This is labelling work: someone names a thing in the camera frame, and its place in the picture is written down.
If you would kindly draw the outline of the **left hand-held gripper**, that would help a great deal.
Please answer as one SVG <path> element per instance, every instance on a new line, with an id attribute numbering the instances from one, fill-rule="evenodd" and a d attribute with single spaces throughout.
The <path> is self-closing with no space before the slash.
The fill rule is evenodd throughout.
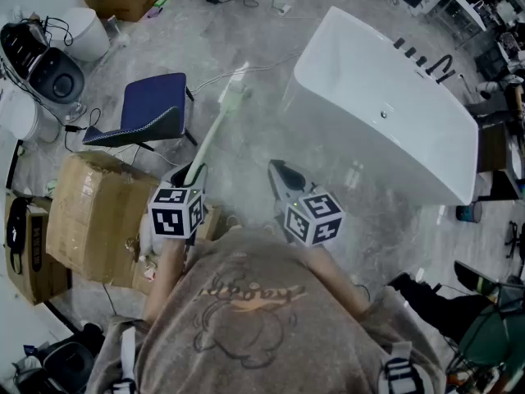
<path id="1" fill-rule="evenodd" d="M 148 203 L 148 217 L 155 236 L 187 240 L 204 220 L 203 191 L 199 188 L 174 187 L 184 185 L 192 163 L 171 171 L 171 184 L 163 181 Z M 208 165 L 200 165 L 196 186 L 205 186 Z"/>

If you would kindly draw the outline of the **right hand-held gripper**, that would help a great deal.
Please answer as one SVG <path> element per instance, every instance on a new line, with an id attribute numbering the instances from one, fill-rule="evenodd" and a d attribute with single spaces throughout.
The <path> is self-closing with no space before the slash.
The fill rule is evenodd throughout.
<path id="1" fill-rule="evenodd" d="M 276 202 L 284 204 L 284 233 L 289 243 L 323 245 L 334 240 L 343 224 L 343 209 L 323 186 L 310 190 L 298 165 L 271 159 L 268 178 Z"/>

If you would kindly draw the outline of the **pale green long-handled brush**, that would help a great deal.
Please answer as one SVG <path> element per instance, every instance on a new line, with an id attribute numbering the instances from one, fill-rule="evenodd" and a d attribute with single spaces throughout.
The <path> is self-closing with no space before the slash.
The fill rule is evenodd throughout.
<path id="1" fill-rule="evenodd" d="M 191 163 L 189 170 L 185 176 L 184 185 L 191 186 L 197 177 L 198 169 L 203 165 L 203 160 L 206 152 L 212 143 L 215 134 L 217 133 L 223 120 L 229 115 L 236 112 L 241 105 L 242 101 L 247 98 L 250 90 L 247 88 L 244 82 L 232 82 L 226 88 L 226 92 L 220 102 L 219 114 L 211 125 L 208 133 L 204 137 L 202 144 L 199 147 L 198 152 L 195 155 L 193 162 Z"/>

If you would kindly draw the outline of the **white bathtub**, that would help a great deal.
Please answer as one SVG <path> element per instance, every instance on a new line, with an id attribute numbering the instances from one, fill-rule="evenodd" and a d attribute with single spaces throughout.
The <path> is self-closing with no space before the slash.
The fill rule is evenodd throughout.
<path id="1" fill-rule="evenodd" d="M 394 42 L 330 8 L 294 66 L 279 118 L 308 152 L 362 167 L 415 204 L 470 204 L 477 123 Z"/>

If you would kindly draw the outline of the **person's left forearm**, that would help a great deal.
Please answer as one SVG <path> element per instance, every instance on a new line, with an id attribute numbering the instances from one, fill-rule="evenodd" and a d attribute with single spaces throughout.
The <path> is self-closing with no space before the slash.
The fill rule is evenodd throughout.
<path id="1" fill-rule="evenodd" d="M 185 241 L 166 239 L 157 266 L 156 277 L 148 294 L 143 320 L 149 325 L 158 318 L 185 269 Z"/>

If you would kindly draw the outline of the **person's right forearm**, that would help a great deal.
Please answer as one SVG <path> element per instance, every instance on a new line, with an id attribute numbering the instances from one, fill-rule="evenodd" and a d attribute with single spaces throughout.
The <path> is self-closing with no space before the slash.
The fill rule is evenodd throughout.
<path id="1" fill-rule="evenodd" d="M 304 248 L 301 261 L 350 315 L 357 320 L 362 318 L 370 302 L 352 283 L 328 250 L 322 246 Z"/>

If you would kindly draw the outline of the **black bathtub faucet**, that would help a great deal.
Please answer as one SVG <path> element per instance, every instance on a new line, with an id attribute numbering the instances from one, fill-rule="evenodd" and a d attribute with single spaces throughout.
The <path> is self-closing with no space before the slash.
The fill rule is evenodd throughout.
<path id="1" fill-rule="evenodd" d="M 428 76 L 432 76 L 434 71 L 439 66 L 441 66 L 442 64 L 445 64 L 445 66 L 443 67 L 443 70 L 442 70 L 443 75 L 441 77 L 439 77 L 438 79 L 436 79 L 436 83 L 438 85 L 443 83 L 445 80 L 447 80 L 448 78 L 450 78 L 451 76 L 453 76 L 456 73 L 456 71 L 451 68 L 453 60 L 454 59 L 453 59 L 453 57 L 450 54 L 444 55 L 437 62 L 435 62 L 432 66 L 430 66 L 429 68 L 426 69 L 427 75 Z"/>

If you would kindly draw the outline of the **blue upholstered chair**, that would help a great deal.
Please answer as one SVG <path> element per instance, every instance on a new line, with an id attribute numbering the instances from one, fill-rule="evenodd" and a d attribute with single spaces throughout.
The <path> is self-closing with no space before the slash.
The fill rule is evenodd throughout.
<path id="1" fill-rule="evenodd" d="M 135 144 L 151 152 L 150 142 L 187 138 L 196 146 L 198 142 L 187 126 L 186 108 L 194 96 L 186 84 L 186 74 L 171 73 L 152 76 L 126 86 L 121 111 L 120 127 L 113 131 L 100 131 L 89 126 L 83 144 L 119 148 Z"/>

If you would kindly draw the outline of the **large taped cardboard box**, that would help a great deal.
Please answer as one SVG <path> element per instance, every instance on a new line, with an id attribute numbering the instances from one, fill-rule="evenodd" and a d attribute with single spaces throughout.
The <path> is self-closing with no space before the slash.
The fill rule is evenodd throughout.
<path id="1" fill-rule="evenodd" d="M 139 228 L 159 180 L 103 151 L 66 157 L 49 213 L 46 251 L 92 282 L 148 294 Z"/>

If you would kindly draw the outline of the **person's beige printed shirt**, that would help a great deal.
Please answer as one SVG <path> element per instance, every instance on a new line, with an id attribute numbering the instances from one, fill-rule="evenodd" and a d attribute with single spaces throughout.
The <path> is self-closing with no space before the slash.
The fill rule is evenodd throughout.
<path id="1" fill-rule="evenodd" d="M 198 247 L 153 325 L 111 321 L 86 394 L 445 394 L 393 288 L 357 320 L 301 254 L 243 228 Z"/>

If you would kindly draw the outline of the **black appliance with round dial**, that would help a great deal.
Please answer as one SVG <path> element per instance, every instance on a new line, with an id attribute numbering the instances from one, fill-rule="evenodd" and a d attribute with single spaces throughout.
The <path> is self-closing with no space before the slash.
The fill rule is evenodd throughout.
<path id="1" fill-rule="evenodd" d="M 51 46 L 36 21 L 7 23 L 0 29 L 0 49 L 7 69 L 34 94 L 69 105 L 84 91 L 84 73 L 64 51 Z"/>

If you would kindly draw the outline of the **teal round bin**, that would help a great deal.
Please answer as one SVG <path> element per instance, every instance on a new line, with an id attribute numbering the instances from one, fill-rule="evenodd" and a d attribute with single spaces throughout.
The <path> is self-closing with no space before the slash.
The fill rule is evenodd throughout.
<path id="1" fill-rule="evenodd" d="M 482 203 L 473 201 L 469 205 L 457 206 L 455 217 L 460 222 L 479 223 L 482 220 Z"/>

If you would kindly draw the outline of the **dark wooden cabinet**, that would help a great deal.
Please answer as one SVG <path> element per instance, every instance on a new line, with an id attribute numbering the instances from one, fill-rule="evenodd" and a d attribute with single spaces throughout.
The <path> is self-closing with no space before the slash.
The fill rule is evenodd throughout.
<path id="1" fill-rule="evenodd" d="M 477 201 L 525 199 L 525 150 L 517 144 L 504 123 L 480 129 L 477 172 L 491 174 L 490 191 Z"/>

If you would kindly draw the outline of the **white desk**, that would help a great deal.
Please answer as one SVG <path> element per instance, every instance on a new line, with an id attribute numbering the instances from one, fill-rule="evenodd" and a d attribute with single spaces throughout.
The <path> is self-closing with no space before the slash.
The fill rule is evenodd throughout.
<path id="1" fill-rule="evenodd" d="M 467 0 L 429 0 L 422 9 L 429 20 L 441 21 L 445 27 L 460 38 L 487 32 L 482 17 Z"/>

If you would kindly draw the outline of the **green plastic chair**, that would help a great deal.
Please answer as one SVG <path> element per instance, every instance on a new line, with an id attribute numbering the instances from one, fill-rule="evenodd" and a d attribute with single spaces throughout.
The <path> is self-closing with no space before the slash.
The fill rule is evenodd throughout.
<path id="1" fill-rule="evenodd" d="M 475 318 L 459 343 L 467 361 L 491 367 L 503 364 L 511 376 L 525 366 L 525 310 L 517 304 L 491 304 Z"/>

